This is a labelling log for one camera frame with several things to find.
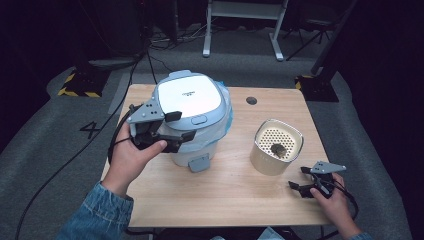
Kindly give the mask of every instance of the person's left hand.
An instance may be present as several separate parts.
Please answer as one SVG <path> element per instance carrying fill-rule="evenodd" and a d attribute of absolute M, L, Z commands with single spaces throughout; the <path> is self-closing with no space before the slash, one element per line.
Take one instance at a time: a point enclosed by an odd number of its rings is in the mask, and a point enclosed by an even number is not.
<path fill-rule="evenodd" d="M 130 136 L 128 123 L 122 125 L 116 137 L 116 141 Z M 125 198 L 130 183 L 140 175 L 146 164 L 165 149 L 167 142 L 162 140 L 152 146 L 139 150 L 131 140 L 123 141 L 115 145 L 111 165 L 102 185 L 109 191 Z"/>

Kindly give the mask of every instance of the white lid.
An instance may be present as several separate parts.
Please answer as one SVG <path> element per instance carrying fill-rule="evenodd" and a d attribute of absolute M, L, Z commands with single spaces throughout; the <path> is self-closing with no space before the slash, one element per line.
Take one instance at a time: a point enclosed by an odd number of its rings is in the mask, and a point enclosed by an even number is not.
<path fill-rule="evenodd" d="M 222 101 L 214 83 L 204 75 L 178 78 L 159 84 L 158 96 L 163 112 L 180 111 L 181 118 L 211 112 L 217 109 Z"/>

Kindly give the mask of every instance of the wrist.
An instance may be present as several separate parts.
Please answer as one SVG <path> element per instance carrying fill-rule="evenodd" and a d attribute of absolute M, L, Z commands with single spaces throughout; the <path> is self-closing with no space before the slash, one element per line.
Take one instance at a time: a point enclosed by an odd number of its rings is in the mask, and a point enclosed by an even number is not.
<path fill-rule="evenodd" d="M 102 186 L 121 198 L 126 198 L 129 184 L 109 179 L 107 176 L 101 182 Z"/>

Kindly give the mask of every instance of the cylindrical container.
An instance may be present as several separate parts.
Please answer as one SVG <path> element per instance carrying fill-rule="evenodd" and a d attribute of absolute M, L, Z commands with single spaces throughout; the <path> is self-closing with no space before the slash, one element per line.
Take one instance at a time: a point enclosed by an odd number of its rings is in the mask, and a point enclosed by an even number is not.
<path fill-rule="evenodd" d="M 302 146 L 303 136 L 297 129 L 268 119 L 256 132 L 250 161 L 262 174 L 279 175 L 299 156 Z"/>

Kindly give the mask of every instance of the white stand leg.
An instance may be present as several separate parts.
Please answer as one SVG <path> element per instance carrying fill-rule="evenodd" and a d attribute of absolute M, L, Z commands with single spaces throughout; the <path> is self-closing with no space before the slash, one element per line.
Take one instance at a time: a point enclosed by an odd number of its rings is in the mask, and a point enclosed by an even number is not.
<path fill-rule="evenodd" d="M 271 40 L 272 48 L 274 48 L 275 57 L 278 61 L 283 61 L 283 53 L 281 52 L 280 45 L 278 45 L 278 34 L 280 33 L 281 23 L 283 22 L 285 8 L 284 5 L 281 6 L 280 14 L 278 15 L 277 24 L 275 25 L 274 33 L 269 34 L 269 38 Z"/>
<path fill-rule="evenodd" d="M 209 57 L 211 54 L 211 25 L 212 25 L 212 0 L 208 4 L 208 16 L 206 25 L 205 43 L 203 45 L 203 57 Z"/>

